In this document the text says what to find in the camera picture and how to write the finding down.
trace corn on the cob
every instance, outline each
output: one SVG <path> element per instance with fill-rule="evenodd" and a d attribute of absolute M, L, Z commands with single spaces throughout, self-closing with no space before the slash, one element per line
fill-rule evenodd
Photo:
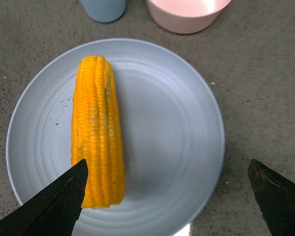
<path fill-rule="evenodd" d="M 73 94 L 71 164 L 88 164 L 82 207 L 119 204 L 125 192 L 121 128 L 113 70 L 102 56 L 87 56 Z"/>

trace blue cup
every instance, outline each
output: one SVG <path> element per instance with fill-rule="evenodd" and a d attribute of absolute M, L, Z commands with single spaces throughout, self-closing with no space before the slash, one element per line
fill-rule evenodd
<path fill-rule="evenodd" d="M 122 16 L 126 0 L 80 0 L 86 13 L 95 21 L 109 23 Z"/>

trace countertop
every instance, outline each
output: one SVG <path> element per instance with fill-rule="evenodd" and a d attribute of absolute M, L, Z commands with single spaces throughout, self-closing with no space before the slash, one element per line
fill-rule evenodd
<path fill-rule="evenodd" d="M 212 25 L 190 35 L 159 27 L 143 0 L 129 0 L 122 17 L 110 24 L 94 22 L 77 0 L 0 1 L 0 219 L 19 207 L 5 142 L 22 92 L 67 50 L 118 37 L 177 53 L 199 71 L 219 104 L 224 165 L 189 235 L 270 235 L 247 169 L 255 158 L 295 183 L 295 0 L 233 0 Z"/>

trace plate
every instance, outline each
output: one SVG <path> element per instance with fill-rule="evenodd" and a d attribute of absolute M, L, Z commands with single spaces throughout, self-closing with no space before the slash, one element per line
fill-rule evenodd
<path fill-rule="evenodd" d="M 76 71 L 90 54 L 105 56 L 114 70 L 126 193 L 120 205 L 83 209 L 73 235 L 172 235 L 201 212 L 215 189 L 224 128 L 201 75 L 177 54 L 141 40 L 81 45 L 30 82 L 7 134 L 7 168 L 16 198 L 24 204 L 71 167 Z"/>

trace pink bowl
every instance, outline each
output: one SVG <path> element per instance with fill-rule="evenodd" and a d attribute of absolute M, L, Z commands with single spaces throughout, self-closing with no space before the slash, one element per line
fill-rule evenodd
<path fill-rule="evenodd" d="M 231 0 L 146 0 L 153 20 L 162 28 L 180 34 L 208 27 Z"/>

